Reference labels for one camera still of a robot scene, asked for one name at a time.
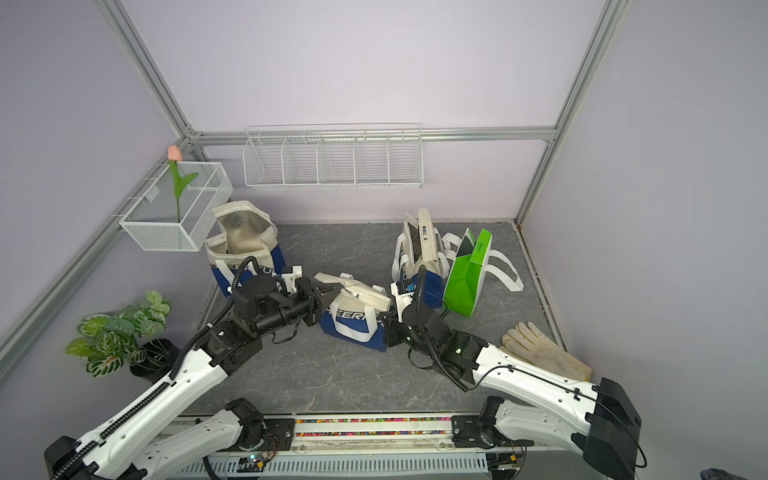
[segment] white glove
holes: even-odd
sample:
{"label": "white glove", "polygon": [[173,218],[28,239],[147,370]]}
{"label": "white glove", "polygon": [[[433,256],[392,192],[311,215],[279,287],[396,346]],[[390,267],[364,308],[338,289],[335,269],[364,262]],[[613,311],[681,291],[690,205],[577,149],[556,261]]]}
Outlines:
{"label": "white glove", "polygon": [[540,369],[578,381],[588,382],[592,376],[592,368],[560,348],[531,322],[520,322],[507,330],[502,342],[513,356]]}

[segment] black cable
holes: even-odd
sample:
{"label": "black cable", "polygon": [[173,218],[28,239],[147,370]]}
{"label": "black cable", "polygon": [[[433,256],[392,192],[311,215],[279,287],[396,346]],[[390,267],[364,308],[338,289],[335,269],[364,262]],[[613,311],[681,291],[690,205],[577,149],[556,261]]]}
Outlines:
{"label": "black cable", "polygon": [[448,304],[445,302],[445,300],[442,299],[442,297],[437,296],[434,293],[430,293],[430,292],[427,292],[427,291],[425,291],[424,294],[425,295],[429,295],[430,297],[435,298],[437,300],[440,300],[440,303],[442,303],[442,306],[445,307],[445,310],[443,310],[442,313],[440,313],[440,318],[445,318],[445,316],[448,315],[451,312],[451,310],[448,309]]}
{"label": "black cable", "polygon": [[411,365],[413,365],[414,367],[416,367],[417,369],[420,369],[420,370],[431,370],[432,369],[432,365],[430,365],[430,366],[418,366],[418,365],[416,365],[413,362],[413,359],[411,358],[411,353],[412,352],[413,352],[413,347],[408,349],[408,361],[411,363]]}
{"label": "black cable", "polygon": [[[256,257],[247,257],[245,260],[243,260],[240,263],[240,266],[237,267],[237,271],[235,272],[235,277],[232,279],[232,294],[234,295],[235,289],[240,284],[240,277],[243,275],[243,271],[245,271],[246,266],[248,263],[253,264],[254,271],[259,271],[259,263],[256,260]],[[194,335],[192,335],[192,338],[189,339],[189,341],[184,345],[184,347],[179,352],[179,355],[176,357],[176,361],[174,362],[174,366],[172,369],[170,369],[170,373],[168,374],[168,377],[171,380],[176,379],[176,375],[179,374],[179,370],[181,370],[181,365],[184,363],[184,357],[187,356],[190,350],[192,350],[192,347],[195,343],[203,336],[208,333],[208,331],[211,329],[212,326],[216,325],[221,321],[221,319],[224,318],[224,316],[227,314],[227,312],[230,311],[232,308],[232,305],[234,305],[235,300],[233,296],[230,296],[230,299],[227,301],[227,304],[224,306],[223,309],[219,312],[218,315],[214,317],[213,320],[211,320],[206,326],[199,329]]]}
{"label": "black cable", "polygon": [[511,365],[497,365],[497,366],[493,367],[492,369],[490,369],[489,371],[487,371],[486,373],[484,373],[483,376],[480,377],[480,380],[475,382],[475,384],[471,388],[466,389],[466,391],[467,392],[471,392],[472,390],[478,388],[480,386],[480,383],[485,379],[485,377],[487,377],[490,372],[493,372],[496,369],[513,370],[513,369],[516,369],[516,368],[511,366]]}
{"label": "black cable", "polygon": [[275,439],[275,449],[272,451],[272,455],[270,455],[270,457],[264,461],[263,466],[266,466],[267,463],[271,462],[272,459],[275,458],[275,455],[277,455],[277,451],[280,450],[280,440],[278,440],[274,434],[267,433],[265,436]]}
{"label": "black cable", "polygon": [[287,342],[288,340],[293,340],[296,337],[296,334],[299,332],[299,323],[300,323],[300,321],[297,320],[296,321],[296,325],[293,327],[293,335],[291,335],[291,336],[289,336],[287,338],[284,338],[282,340],[278,340],[276,342],[275,342],[275,338],[277,338],[277,333],[276,332],[270,332],[270,333],[272,333],[272,343],[274,343],[275,345],[279,345],[281,343]]}
{"label": "black cable", "polygon": [[525,467],[525,457],[527,457],[527,456],[528,456],[528,447],[520,447],[520,449],[521,449],[521,450],[522,450],[522,449],[525,449],[525,450],[523,451],[523,461],[520,463],[520,468],[518,468],[517,472],[515,473],[515,476],[514,476],[514,477],[512,477],[512,480],[515,480],[515,478],[517,478],[517,477],[518,477],[518,475],[520,475],[520,472],[522,472],[522,471],[523,471],[523,467]]}
{"label": "black cable", "polygon": [[285,280],[280,278],[279,276],[276,276],[275,279],[280,284],[280,286],[283,288],[283,296],[288,296],[288,287],[286,286]]}
{"label": "black cable", "polygon": [[497,366],[493,367],[492,369],[490,369],[489,371],[487,371],[486,373],[484,373],[484,374],[483,374],[483,376],[482,376],[482,377],[480,377],[480,380],[478,380],[478,381],[477,381],[477,383],[476,383],[476,384],[475,384],[473,387],[471,387],[470,389],[468,389],[468,390],[474,390],[474,389],[478,388],[478,386],[480,386],[480,383],[483,381],[483,379],[484,379],[486,376],[488,376],[488,374],[489,374],[490,372],[493,372],[493,371],[494,371],[494,370],[496,370],[496,369],[508,369],[508,370],[509,370],[509,371],[511,371],[511,372],[520,372],[520,373],[524,373],[525,375],[528,375],[528,376],[532,376],[533,378],[535,378],[535,379],[538,379],[538,380],[541,380],[542,382],[548,383],[548,384],[550,384],[550,385],[552,385],[552,386],[556,386],[556,387],[558,387],[559,389],[563,389],[563,390],[565,390],[565,391],[566,391],[566,392],[568,392],[568,393],[572,393],[573,395],[577,395],[577,396],[583,397],[583,398],[585,398],[585,399],[589,399],[589,400],[591,400],[592,402],[595,402],[595,404],[597,404],[597,405],[599,405],[599,406],[603,407],[603,410],[605,410],[606,412],[610,413],[610,414],[611,414],[611,415],[612,415],[612,416],[613,416],[613,417],[616,419],[616,421],[618,422],[618,424],[619,424],[619,425],[621,425],[621,428],[622,428],[622,429],[624,429],[624,431],[627,433],[627,435],[629,435],[629,438],[630,438],[630,439],[632,439],[632,442],[634,443],[634,446],[636,446],[636,447],[637,447],[637,450],[640,452],[640,455],[642,455],[642,457],[643,457],[643,465],[637,465],[637,464],[636,464],[634,467],[635,467],[635,468],[645,468],[645,467],[647,467],[647,466],[648,466],[648,459],[647,459],[647,458],[645,458],[645,452],[643,452],[643,449],[640,447],[640,443],[639,443],[637,440],[635,440],[635,439],[634,439],[634,437],[632,436],[632,433],[629,431],[629,429],[628,429],[628,428],[627,428],[627,426],[624,424],[624,422],[622,422],[622,421],[621,421],[621,419],[620,419],[620,418],[619,418],[619,417],[618,417],[618,416],[617,416],[615,413],[613,413],[613,412],[612,412],[612,411],[611,411],[611,410],[610,410],[610,409],[609,409],[607,406],[605,406],[605,405],[603,405],[601,402],[597,401],[597,399],[593,399],[592,397],[585,395],[584,393],[581,393],[581,392],[577,392],[577,391],[575,391],[575,390],[571,390],[571,389],[569,389],[569,388],[563,387],[562,385],[558,385],[557,383],[555,383],[555,382],[552,382],[552,381],[550,381],[550,380],[547,380],[546,378],[544,378],[544,377],[541,377],[541,376],[538,376],[538,375],[536,375],[536,374],[534,374],[534,373],[530,373],[530,372],[526,372],[525,370],[520,370],[520,369],[517,369],[517,368],[515,368],[515,367],[514,367],[514,366],[512,366],[512,365],[497,365]]}
{"label": "black cable", "polygon": [[437,365],[438,370],[440,370],[443,375],[447,376],[448,380],[453,382],[454,385],[458,386],[463,392],[466,392],[469,388],[464,385],[461,380],[455,378],[448,369],[446,369],[445,365],[443,365],[440,355],[437,352],[437,347],[435,347],[435,343],[429,338],[429,334],[424,328],[424,325],[422,325],[422,302],[424,300],[424,286],[427,280],[426,272],[427,267],[421,265],[419,267],[419,280],[416,282],[416,289],[413,291],[413,303],[416,305],[416,329],[424,343],[427,344],[429,356],[432,357],[432,361]]}
{"label": "black cable", "polygon": [[208,474],[208,478],[210,478],[210,480],[221,480],[221,477],[216,475],[216,472],[214,472],[214,468],[210,466],[208,455],[203,457],[203,467],[205,467],[205,472]]}
{"label": "black cable", "polygon": [[[101,433],[99,433],[99,438],[101,440],[106,440],[109,435],[112,435],[118,428],[120,428],[121,425],[123,425],[125,422],[128,421],[130,417],[133,415],[136,415],[136,413],[147,406],[149,402],[154,400],[154,398],[163,392],[166,388],[170,386],[170,383],[168,382],[162,382],[160,385],[157,386],[156,389],[152,390],[149,395],[145,396],[143,399],[139,401],[136,405],[131,407],[126,413],[120,416],[117,420],[112,422],[106,429],[102,430]],[[68,478],[72,474],[72,470],[75,469],[80,461],[91,452],[91,450],[95,449],[100,445],[99,442],[96,440],[91,440],[87,444],[85,444],[85,447],[80,449],[78,452],[76,452],[69,460],[67,460],[66,463],[51,477],[51,480],[62,480],[63,478]]]}

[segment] gray marble floor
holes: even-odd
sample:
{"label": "gray marble floor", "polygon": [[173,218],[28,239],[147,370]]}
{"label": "gray marble floor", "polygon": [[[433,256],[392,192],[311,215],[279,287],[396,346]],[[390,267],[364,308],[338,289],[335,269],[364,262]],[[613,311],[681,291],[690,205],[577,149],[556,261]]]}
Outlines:
{"label": "gray marble floor", "polygon": [[[489,275],[471,318],[457,313],[445,318],[452,328],[496,345],[504,331],[518,321],[533,322],[542,332],[550,332],[511,224],[436,226],[441,233],[459,236],[467,227],[475,233],[481,228],[489,230],[493,248],[509,257],[525,285],[521,292],[510,293]],[[306,275],[351,273],[389,291],[395,241],[401,231],[402,225],[394,223],[285,225],[279,227],[278,238],[288,265],[301,265]],[[212,310],[214,314],[223,304],[222,296]],[[279,333],[278,339],[289,334]],[[498,395],[485,387],[464,393],[447,378],[414,368],[403,345],[386,353],[376,352],[327,336],[319,326],[310,329],[303,324],[288,343],[273,345],[270,339],[265,339],[259,354],[200,397],[186,413],[211,414],[241,397],[262,412],[273,414],[477,411],[486,396]],[[414,354],[414,361],[428,362],[418,354]]]}

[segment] white wire basket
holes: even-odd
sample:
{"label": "white wire basket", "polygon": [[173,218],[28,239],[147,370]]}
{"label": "white wire basket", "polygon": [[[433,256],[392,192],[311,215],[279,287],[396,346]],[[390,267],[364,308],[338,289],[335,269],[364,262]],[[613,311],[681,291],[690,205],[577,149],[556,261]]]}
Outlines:
{"label": "white wire basket", "polygon": [[232,183],[221,164],[184,161],[177,166],[182,177],[197,172],[179,199],[181,221],[177,221],[174,178],[168,166],[120,221],[142,250],[200,251],[216,223],[211,209],[225,204],[232,194]]}
{"label": "white wire basket", "polygon": [[280,188],[421,187],[419,124],[247,127],[245,183]]}

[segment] lavender wall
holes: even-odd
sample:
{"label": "lavender wall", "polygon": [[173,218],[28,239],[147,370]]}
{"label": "lavender wall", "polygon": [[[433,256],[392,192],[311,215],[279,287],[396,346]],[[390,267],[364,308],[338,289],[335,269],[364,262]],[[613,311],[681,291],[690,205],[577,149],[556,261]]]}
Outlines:
{"label": "lavender wall", "polygon": [[[0,2],[0,335],[175,140],[93,2]],[[47,478],[46,446],[148,387],[127,369],[94,379],[64,354],[83,316],[155,288],[175,300],[167,336],[182,343],[209,284],[204,255],[145,253],[124,235],[0,386],[3,476]]]}
{"label": "lavender wall", "polygon": [[603,4],[125,2],[202,131],[355,122],[553,125]]}
{"label": "lavender wall", "polygon": [[524,223],[640,478],[765,478],[768,4],[635,0]]}
{"label": "lavender wall", "polygon": [[93,2],[0,2],[0,336],[175,141]]}

